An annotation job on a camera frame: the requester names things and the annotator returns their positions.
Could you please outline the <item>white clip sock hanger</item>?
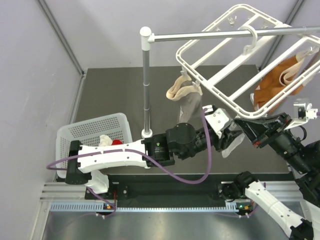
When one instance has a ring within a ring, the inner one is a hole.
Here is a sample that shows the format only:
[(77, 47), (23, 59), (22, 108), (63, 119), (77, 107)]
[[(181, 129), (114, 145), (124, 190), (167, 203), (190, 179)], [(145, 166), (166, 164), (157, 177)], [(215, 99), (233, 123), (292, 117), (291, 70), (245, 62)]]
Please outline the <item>white clip sock hanger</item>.
[[(251, 17), (235, 31), (216, 31), (215, 29), (225, 20), (230, 18), (232, 14), (238, 10), (245, 10), (251, 14)], [(176, 54), (176, 60), (181, 64), (181, 66), (191, 74), (199, 83), (204, 86), (208, 91), (210, 91), (214, 96), (225, 103), (229, 108), (231, 108), (238, 116), (255, 120), (265, 116), (270, 110), (272, 110), (276, 105), (282, 102), (287, 96), (292, 94), (295, 90), (299, 89), (300, 86), (311, 81), (313, 76), (320, 69), (320, 62), (316, 61), (309, 67), (302, 75), (294, 78), (291, 81), (287, 81), (286, 76), (292, 77), (296, 75), (300, 69), (300, 64), (297, 63), (294, 66), (290, 66), (280, 74), (278, 81), (280, 83), (280, 91), (270, 98), (266, 103), (255, 111), (246, 111), (240, 107), (235, 100), (242, 95), (251, 86), (265, 77), (268, 73), (276, 69), (283, 61), (285, 61), (290, 54), (292, 54), (297, 48), (306, 42), (314, 44), (315, 47), (320, 46), (319, 37), (315, 36), (315, 33), (320, 31), (319, 26), (302, 26), (302, 27), (292, 27), (286, 23), (283, 23), (264, 12), (257, 10), (256, 8), (248, 4), (237, 4), (232, 6), (228, 11), (222, 14), (219, 18), (213, 21), (200, 33), (190, 33), (181, 36), (181, 39), (187, 39), (187, 43), (181, 46)], [(262, 69), (257, 75), (249, 79), (244, 83), (238, 90), (233, 94), (227, 96), (222, 91), (220, 91), (216, 84), (222, 81), (225, 77), (229, 76), (238, 67), (247, 62), (259, 50), (269, 43), (275, 36), (284, 35), (296, 35), (299, 40), (278, 56), (274, 61)], [(197, 68), (204, 63), (208, 58), (215, 54), (220, 48), (228, 44), (232, 39), (237, 37), (251, 37), (251, 44), (247, 44), (243, 47), (242, 53), (232, 60), (228, 65), (226, 65), (222, 70), (213, 75), (211, 78), (207, 79), (202, 76)], [(188, 63), (183, 59), (183, 53), (191, 48), (198, 41), (203, 39), (214, 39), (221, 38), (217, 46), (207, 52), (204, 56), (198, 59), (195, 63)]]

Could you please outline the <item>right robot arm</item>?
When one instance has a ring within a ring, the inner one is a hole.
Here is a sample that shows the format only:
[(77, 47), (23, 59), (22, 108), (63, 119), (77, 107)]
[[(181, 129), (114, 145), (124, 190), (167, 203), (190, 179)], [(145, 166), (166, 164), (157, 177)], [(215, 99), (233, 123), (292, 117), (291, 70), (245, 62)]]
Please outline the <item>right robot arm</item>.
[(302, 144), (294, 136), (290, 125), (294, 122), (286, 113), (259, 119), (236, 118), (235, 124), (254, 147), (269, 146), (291, 172), (300, 177), (294, 182), (307, 207), (306, 219), (287, 208), (273, 196), (253, 173), (244, 171), (229, 183), (218, 185), (219, 196), (228, 201), (249, 199), (262, 208), (278, 224), (290, 240), (318, 240), (320, 238), (320, 142)]

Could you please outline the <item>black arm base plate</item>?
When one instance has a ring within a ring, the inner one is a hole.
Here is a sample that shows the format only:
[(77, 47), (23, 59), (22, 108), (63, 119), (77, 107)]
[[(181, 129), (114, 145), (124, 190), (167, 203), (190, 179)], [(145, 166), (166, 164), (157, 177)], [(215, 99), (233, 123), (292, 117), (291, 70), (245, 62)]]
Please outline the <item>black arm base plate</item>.
[(199, 184), (186, 184), (183, 182), (121, 182), (111, 184), (107, 192), (97, 193), (86, 189), (86, 199), (116, 200), (124, 202), (141, 198), (143, 202), (176, 201), (179, 197), (185, 200), (195, 197), (197, 202), (201, 198), (210, 201), (232, 202), (236, 199), (245, 199), (245, 195), (233, 183), (202, 182)]

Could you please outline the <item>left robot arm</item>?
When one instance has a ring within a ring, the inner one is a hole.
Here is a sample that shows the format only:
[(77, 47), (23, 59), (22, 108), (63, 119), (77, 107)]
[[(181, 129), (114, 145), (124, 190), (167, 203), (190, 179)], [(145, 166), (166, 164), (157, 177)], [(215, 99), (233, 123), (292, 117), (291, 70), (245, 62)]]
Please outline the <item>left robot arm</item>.
[(195, 130), (189, 123), (179, 123), (165, 133), (126, 144), (98, 146), (83, 145), (74, 140), (70, 144), (65, 183), (85, 185), (102, 198), (109, 198), (114, 191), (107, 175), (101, 170), (116, 167), (163, 168), (175, 164), (175, 158), (194, 157), (210, 147), (217, 152), (231, 150), (239, 130), (226, 128), (217, 135), (211, 126)]

